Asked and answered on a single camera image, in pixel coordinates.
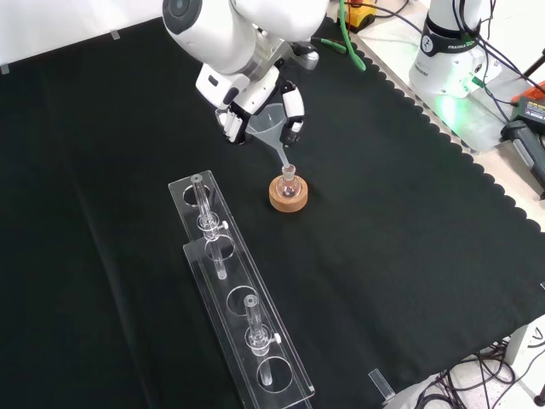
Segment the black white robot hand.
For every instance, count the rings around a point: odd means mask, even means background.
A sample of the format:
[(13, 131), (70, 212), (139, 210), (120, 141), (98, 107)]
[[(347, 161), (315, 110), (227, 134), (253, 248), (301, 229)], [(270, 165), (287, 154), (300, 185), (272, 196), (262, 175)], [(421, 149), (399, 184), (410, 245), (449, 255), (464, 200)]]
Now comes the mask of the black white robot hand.
[(305, 108), (300, 90), (272, 67), (263, 78), (251, 80), (242, 73), (223, 75), (203, 65), (196, 88), (216, 108), (216, 118), (227, 142), (242, 145), (249, 140), (248, 125), (264, 111), (279, 92), (285, 115), (279, 141), (285, 146), (298, 142), (304, 124)]

